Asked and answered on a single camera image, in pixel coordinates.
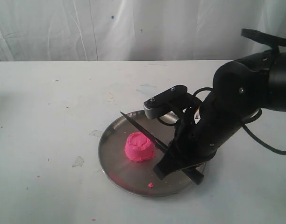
round metal tray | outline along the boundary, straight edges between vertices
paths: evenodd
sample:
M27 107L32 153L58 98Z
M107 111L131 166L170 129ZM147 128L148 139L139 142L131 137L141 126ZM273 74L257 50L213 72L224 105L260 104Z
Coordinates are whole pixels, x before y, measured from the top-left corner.
M157 120L147 119L144 111L128 114L155 137L168 145L173 139L174 127L162 125ZM162 120L174 123L177 117L166 114ZM182 171L174 172L163 180L159 180L152 169L161 160L163 153L155 148L156 156L149 161L134 162L124 152L127 137L138 130L124 117L115 120L104 131L99 143L99 160L104 173L118 187L139 196L160 197L176 194L193 185L193 181ZM205 164L197 169L203 172Z

white curtain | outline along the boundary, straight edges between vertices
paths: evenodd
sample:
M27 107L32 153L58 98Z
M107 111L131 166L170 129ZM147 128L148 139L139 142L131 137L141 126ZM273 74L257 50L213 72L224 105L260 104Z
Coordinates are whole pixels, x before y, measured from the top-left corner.
M286 0L0 0L1 61L235 59L286 38Z

screw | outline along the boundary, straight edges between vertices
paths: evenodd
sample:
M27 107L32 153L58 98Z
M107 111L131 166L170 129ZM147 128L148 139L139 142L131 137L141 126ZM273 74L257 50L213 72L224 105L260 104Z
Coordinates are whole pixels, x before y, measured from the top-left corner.
M243 89L243 87L241 87L238 91L239 91L240 94L242 94L242 93L245 92L245 90Z

white tabletop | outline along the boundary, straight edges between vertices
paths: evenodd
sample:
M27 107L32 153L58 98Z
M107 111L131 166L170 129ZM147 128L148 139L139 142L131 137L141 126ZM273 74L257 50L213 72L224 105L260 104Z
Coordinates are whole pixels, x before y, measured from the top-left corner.
M99 138L119 111L176 84L211 86L226 62L0 63L0 224L286 224L286 156L244 130L174 196L132 195L101 171ZM286 149L286 113L264 110L249 127Z

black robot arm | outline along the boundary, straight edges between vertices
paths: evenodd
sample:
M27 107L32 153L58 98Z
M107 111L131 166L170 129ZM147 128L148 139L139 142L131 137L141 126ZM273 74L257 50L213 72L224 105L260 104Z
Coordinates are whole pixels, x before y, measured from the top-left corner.
M260 108L286 112L286 53L279 52L279 46L286 46L286 39L249 29L242 29L242 35L272 49L221 66L214 75L213 88L202 88L191 95L185 86L177 85L144 103L150 119L160 119L170 111L179 117L172 124L174 139L154 167L160 179L183 170L194 173L190 178L201 183L203 175L195 168L212 159L241 127L263 146L286 155L286 151L252 136L245 126L260 116ZM203 102L196 97L200 91L210 91Z

